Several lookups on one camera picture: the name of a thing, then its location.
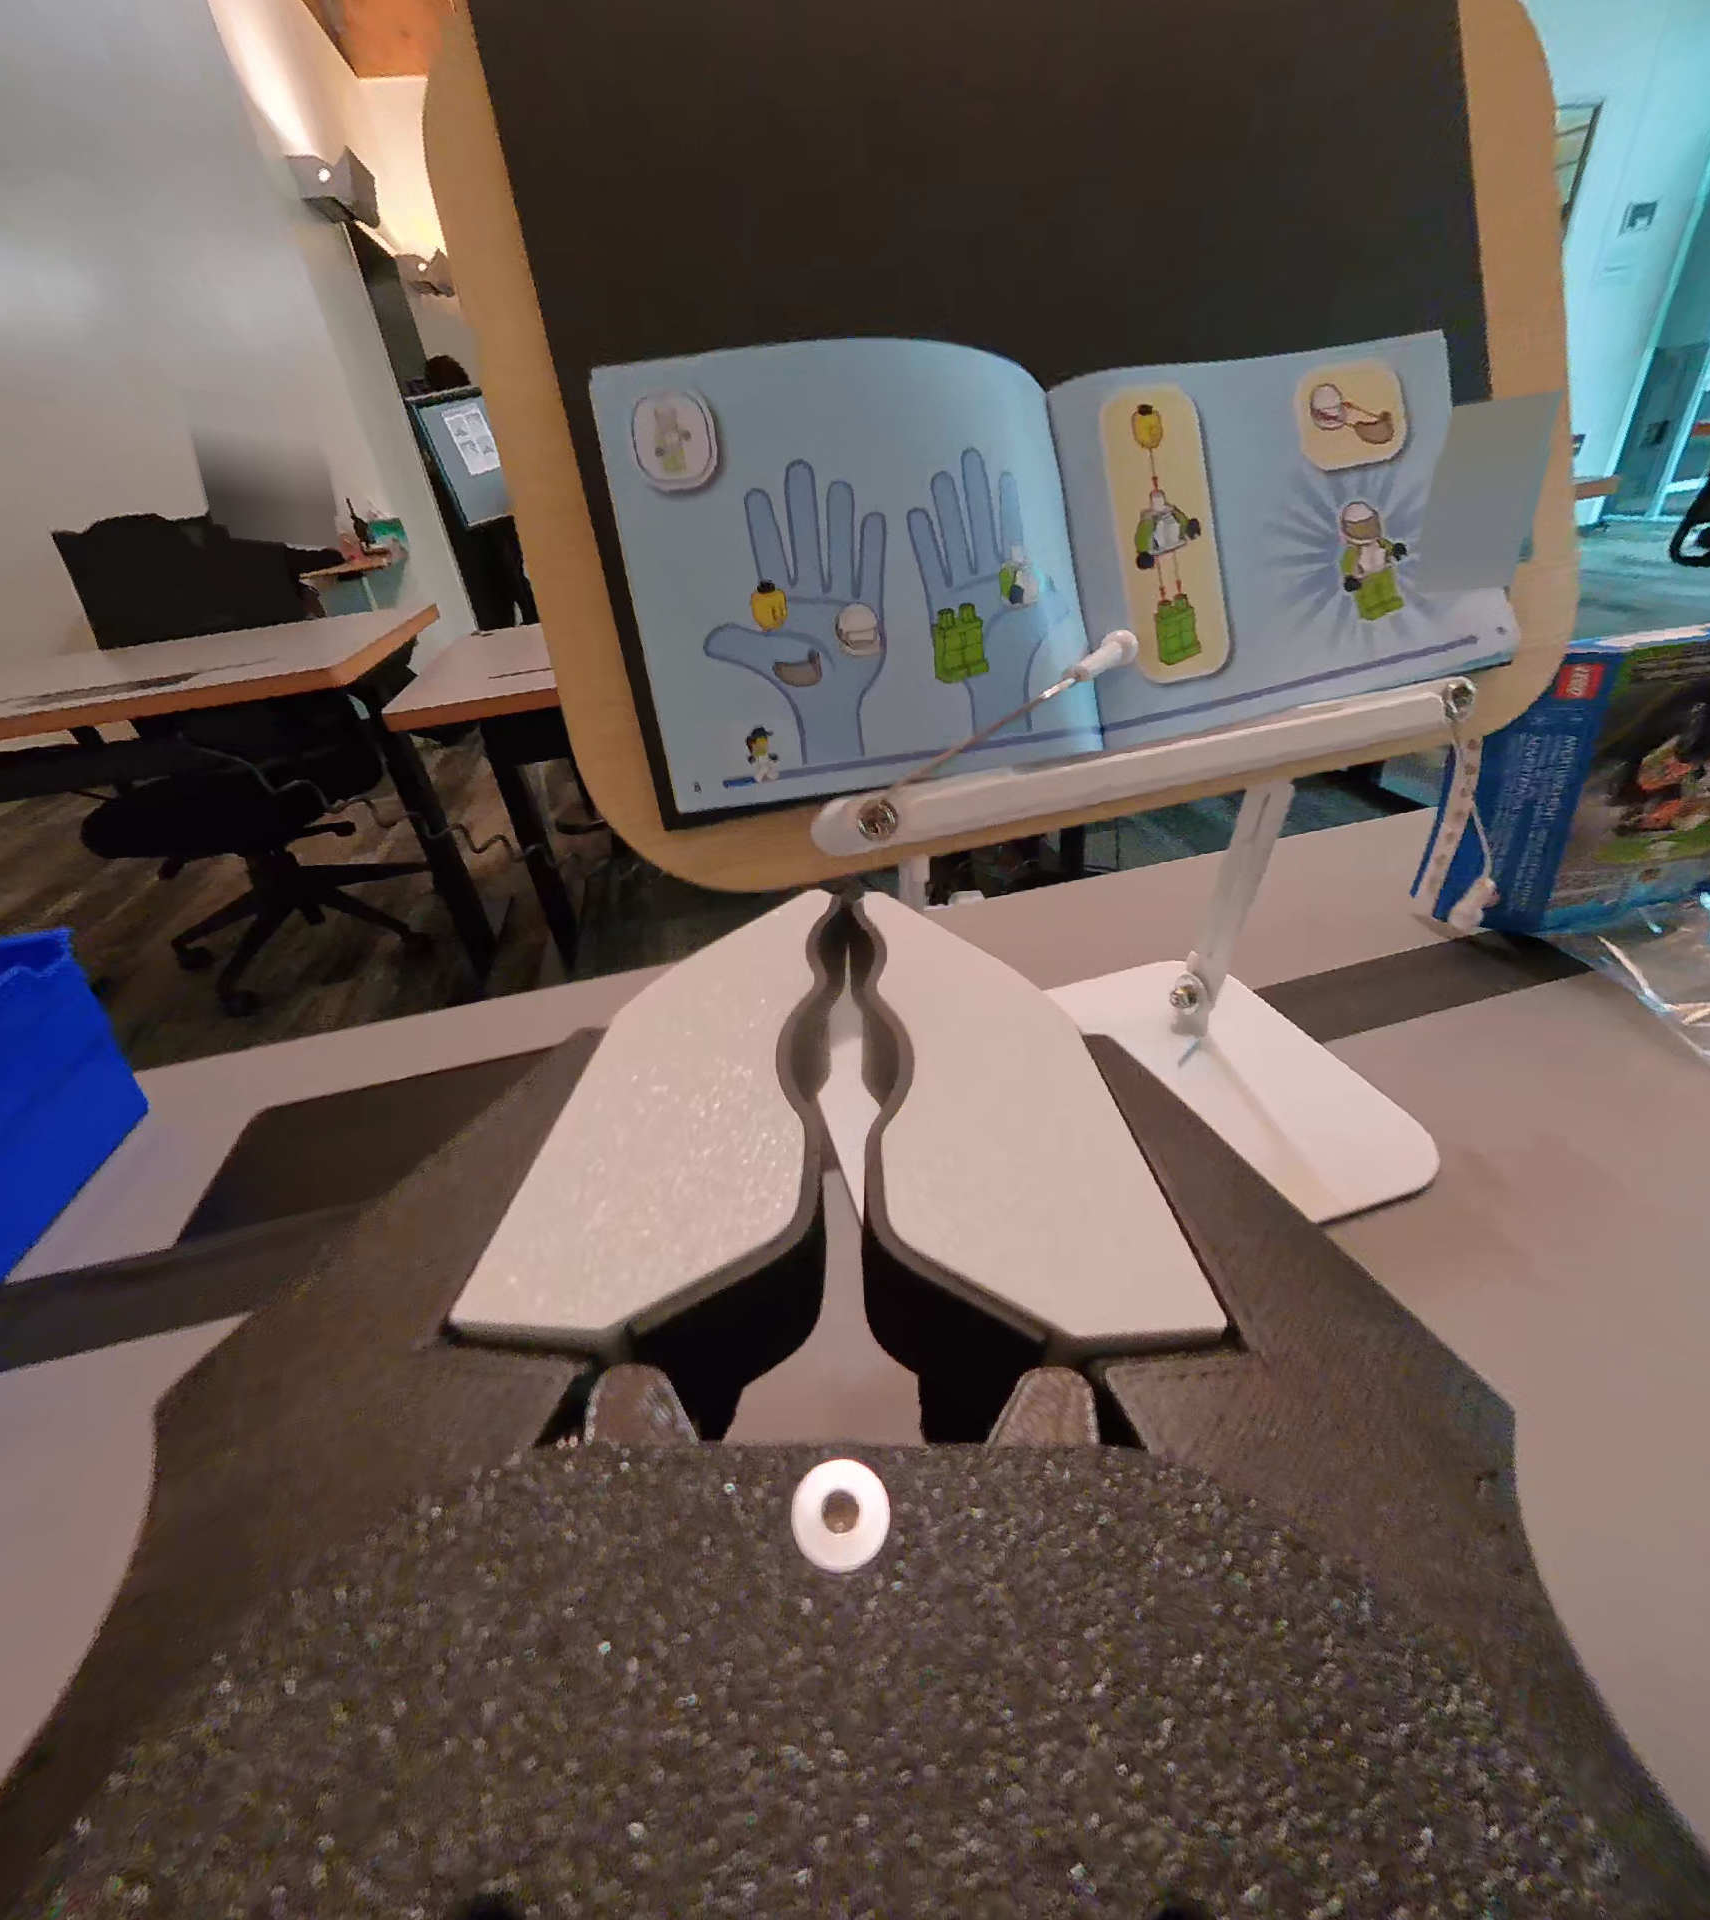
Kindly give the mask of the lego instruction booklet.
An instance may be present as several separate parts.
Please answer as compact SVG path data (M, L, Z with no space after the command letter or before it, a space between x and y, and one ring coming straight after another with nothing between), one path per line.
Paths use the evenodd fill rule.
M1440 335L1083 373L810 341L587 379L669 809L1093 755L1514 658L1556 397Z

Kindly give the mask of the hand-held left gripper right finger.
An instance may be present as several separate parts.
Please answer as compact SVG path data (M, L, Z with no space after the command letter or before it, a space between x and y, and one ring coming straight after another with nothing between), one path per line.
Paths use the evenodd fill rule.
M870 1224L1054 1352L1219 1342L1225 1308L1077 1023L884 893L862 939Z

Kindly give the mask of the white wire screen stand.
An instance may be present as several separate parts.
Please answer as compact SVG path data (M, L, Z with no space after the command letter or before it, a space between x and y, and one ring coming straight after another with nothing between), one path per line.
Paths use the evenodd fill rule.
M908 859L956 837L982 843L1046 811L1091 817L1161 787L1233 779L1243 789L1203 933L1175 963L1081 979L1050 995L1083 1041L1115 1042L1207 1122L1299 1212L1323 1224L1394 1202L1438 1170L1426 1128L1341 1064L1299 1021L1229 975L1229 961L1311 755L1374 749L1464 722L1476 686L1456 674L1390 692L1297 708L1185 739L940 777L946 755L886 787L826 801L812 823L822 853Z

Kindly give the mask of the black monitor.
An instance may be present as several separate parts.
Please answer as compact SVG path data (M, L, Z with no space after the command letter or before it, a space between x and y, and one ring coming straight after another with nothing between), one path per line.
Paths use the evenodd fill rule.
M484 397L458 359L434 353L408 397L416 448L452 540L478 630L533 626L501 452Z

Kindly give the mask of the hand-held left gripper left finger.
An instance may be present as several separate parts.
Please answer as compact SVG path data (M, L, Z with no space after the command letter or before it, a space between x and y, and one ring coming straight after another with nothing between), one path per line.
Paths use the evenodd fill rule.
M613 1352L810 1216L830 893L701 947L599 1035L452 1332Z

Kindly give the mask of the wooden desk black frame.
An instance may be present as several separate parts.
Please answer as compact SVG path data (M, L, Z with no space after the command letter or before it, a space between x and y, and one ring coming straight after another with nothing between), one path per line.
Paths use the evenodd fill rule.
M0 743L348 692L404 654L436 620L434 604L374 608L0 668ZM476 987L484 987L496 961L501 919L480 899L452 837L452 821L410 737L392 733L380 718L372 722L372 733L434 893ZM171 737L137 737L101 747L65 745L29 763L9 755L0 765L0 803L157 775L191 761L187 745Z
M555 827L541 801L535 769L571 761L573 747L539 626L456 638L386 704L382 723L394 739L478 727L513 833L515 857L541 905L555 961L571 971L579 955L579 917L555 863Z

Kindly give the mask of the blue lego set box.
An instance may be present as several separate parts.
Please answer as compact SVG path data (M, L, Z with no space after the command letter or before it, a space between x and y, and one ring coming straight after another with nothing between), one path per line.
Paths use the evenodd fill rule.
M1514 722L1448 751L1410 897L1548 937L1703 889L1710 624L1574 644Z

